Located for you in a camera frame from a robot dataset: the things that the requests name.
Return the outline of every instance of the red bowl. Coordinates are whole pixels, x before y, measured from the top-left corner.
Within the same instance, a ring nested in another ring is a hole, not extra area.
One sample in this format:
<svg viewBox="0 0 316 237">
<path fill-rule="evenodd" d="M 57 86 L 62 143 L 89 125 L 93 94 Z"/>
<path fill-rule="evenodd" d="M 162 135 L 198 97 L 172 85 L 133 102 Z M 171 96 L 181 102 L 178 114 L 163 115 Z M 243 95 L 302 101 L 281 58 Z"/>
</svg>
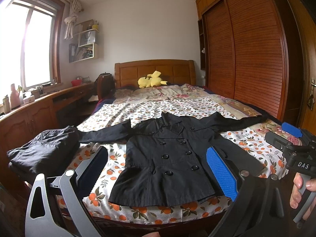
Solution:
<svg viewBox="0 0 316 237">
<path fill-rule="evenodd" d="M 72 86 L 79 86 L 82 83 L 82 79 L 76 79 L 71 82 Z"/>
</svg>

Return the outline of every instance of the bed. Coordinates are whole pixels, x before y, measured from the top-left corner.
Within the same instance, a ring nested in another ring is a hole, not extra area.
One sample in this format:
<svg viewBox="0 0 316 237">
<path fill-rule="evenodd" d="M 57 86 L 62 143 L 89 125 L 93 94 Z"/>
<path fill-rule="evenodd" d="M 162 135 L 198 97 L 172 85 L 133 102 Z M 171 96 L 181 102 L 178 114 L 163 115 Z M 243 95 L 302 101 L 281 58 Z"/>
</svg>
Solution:
<svg viewBox="0 0 316 237">
<path fill-rule="evenodd" d="M 162 79 L 178 84 L 146 89 L 126 89 L 126 85 L 137 85 L 139 77 L 158 70 Z M 150 60 L 115 64 L 115 99 L 104 102 L 87 120 L 78 126 L 81 131 L 99 130 L 131 119 L 132 126 L 142 120 L 158 118 L 161 112 L 177 116 L 202 118 L 218 111 L 225 117 L 240 119 L 258 115 L 254 109 L 216 94 L 209 94 L 195 86 L 193 61 Z M 277 174 L 279 178 L 287 174 L 282 153 L 265 142 L 265 133 L 271 130 L 296 145 L 300 141 L 281 130 L 280 125 L 272 120 L 251 126 L 236 132 L 224 132 L 221 135 L 242 147 L 245 152 L 257 158 L 265 167 L 259 177 Z M 192 223 L 199 227 L 199 222 L 214 224 L 230 203 L 230 198 L 213 197 L 203 203 L 192 201 L 173 207 L 124 207 L 108 202 L 111 189 L 124 170 L 126 157 L 125 143 L 89 143 L 82 144 L 68 168 L 76 169 L 81 161 L 89 159 L 101 145 L 108 150 L 108 162 L 101 172 L 91 194 L 83 199 L 89 213 L 101 227 L 125 227 L 130 229 L 157 230 Z M 62 212 L 67 215 L 67 208 L 62 197 L 58 197 Z"/>
</svg>

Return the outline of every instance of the pink bottle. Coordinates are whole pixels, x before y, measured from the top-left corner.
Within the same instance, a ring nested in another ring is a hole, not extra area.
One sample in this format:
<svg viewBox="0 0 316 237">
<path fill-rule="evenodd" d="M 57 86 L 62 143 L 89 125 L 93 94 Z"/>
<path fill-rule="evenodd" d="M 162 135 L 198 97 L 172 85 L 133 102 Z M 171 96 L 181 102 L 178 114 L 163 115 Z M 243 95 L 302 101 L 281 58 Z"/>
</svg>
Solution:
<svg viewBox="0 0 316 237">
<path fill-rule="evenodd" d="M 20 95 L 20 91 L 17 91 L 15 89 L 15 84 L 11 84 L 11 93 L 10 93 L 9 102 L 10 102 L 10 108 L 12 110 L 21 106 L 19 95 Z"/>
</svg>

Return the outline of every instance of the coat sleeve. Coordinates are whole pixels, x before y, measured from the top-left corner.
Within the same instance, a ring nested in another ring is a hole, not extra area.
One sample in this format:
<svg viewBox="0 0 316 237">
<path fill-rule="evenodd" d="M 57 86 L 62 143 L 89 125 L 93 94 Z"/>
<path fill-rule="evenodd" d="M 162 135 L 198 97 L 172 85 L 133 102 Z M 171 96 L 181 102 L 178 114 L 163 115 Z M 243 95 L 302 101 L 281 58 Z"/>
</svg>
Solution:
<svg viewBox="0 0 316 237">
<path fill-rule="evenodd" d="M 210 127 L 215 132 L 238 131 L 246 127 L 261 123 L 267 120 L 266 115 L 258 115 L 255 117 L 245 117 L 242 119 L 225 118 L 220 113 L 214 113 Z"/>
<path fill-rule="evenodd" d="M 98 131 L 81 132 L 80 143 L 90 142 L 115 142 L 118 140 L 127 140 L 132 134 L 131 120 L 128 119 L 120 124 L 102 128 Z"/>
</svg>

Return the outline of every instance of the blue gripper pad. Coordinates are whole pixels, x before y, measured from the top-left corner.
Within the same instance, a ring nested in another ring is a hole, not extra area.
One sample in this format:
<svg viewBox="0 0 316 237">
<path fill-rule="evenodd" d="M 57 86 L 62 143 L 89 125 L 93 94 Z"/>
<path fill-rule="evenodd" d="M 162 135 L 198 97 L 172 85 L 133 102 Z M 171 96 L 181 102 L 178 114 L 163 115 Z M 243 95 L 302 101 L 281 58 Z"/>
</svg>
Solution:
<svg viewBox="0 0 316 237">
<path fill-rule="evenodd" d="M 207 149 L 206 161 L 225 196 L 234 201 L 238 194 L 236 178 L 213 147 Z"/>
<path fill-rule="evenodd" d="M 295 136 L 296 138 L 301 138 L 303 136 L 300 129 L 286 122 L 282 124 L 282 130 L 284 130 L 285 132 L 288 132 L 289 134 Z"/>
</svg>

